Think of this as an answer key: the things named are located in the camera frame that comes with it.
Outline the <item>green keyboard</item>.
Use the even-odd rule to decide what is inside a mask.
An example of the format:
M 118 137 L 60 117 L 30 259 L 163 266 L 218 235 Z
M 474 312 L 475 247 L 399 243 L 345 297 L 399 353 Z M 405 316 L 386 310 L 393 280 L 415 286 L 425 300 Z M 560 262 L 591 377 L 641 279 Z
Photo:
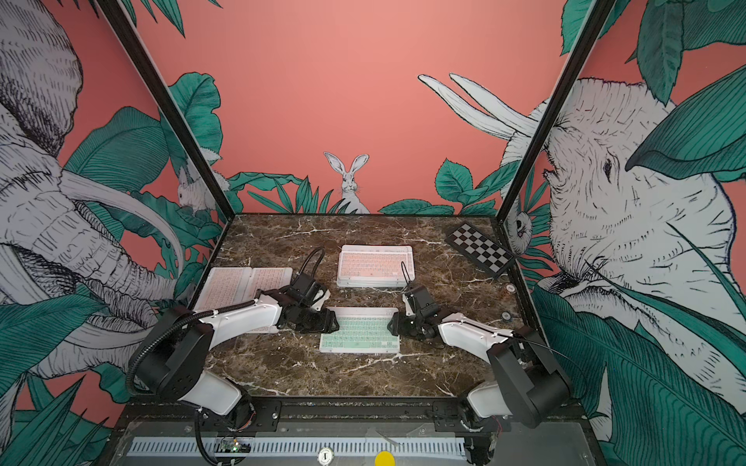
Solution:
M 352 355 L 396 355 L 400 339 L 392 335 L 388 325 L 396 308 L 331 308 L 339 329 L 322 334 L 321 353 L 351 353 Z

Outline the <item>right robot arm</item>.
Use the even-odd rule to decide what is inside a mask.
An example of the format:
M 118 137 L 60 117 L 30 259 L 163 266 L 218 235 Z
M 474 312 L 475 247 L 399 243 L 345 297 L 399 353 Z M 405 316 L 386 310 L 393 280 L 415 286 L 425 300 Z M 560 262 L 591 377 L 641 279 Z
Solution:
M 408 285 L 402 301 L 405 310 L 388 324 L 392 335 L 466 351 L 490 365 L 493 378 L 460 401 L 460 422 L 466 429 L 477 431 L 502 417 L 536 428 L 571 400 L 569 376 L 535 329 L 476 322 L 436 304 L 422 285 Z

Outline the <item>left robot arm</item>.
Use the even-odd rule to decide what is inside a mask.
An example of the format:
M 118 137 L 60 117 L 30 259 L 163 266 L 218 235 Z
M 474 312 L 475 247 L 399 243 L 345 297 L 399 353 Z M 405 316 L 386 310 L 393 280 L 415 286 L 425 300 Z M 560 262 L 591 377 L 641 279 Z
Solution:
M 328 287 L 302 273 L 289 285 L 260 290 L 246 302 L 201 312 L 173 308 L 130 357 L 126 389 L 132 396 L 209 411 L 230 430 L 243 430 L 254 423 L 256 407 L 239 384 L 206 369 L 211 349 L 264 327 L 301 334 L 336 332 L 336 314 L 324 306 L 328 297 Z

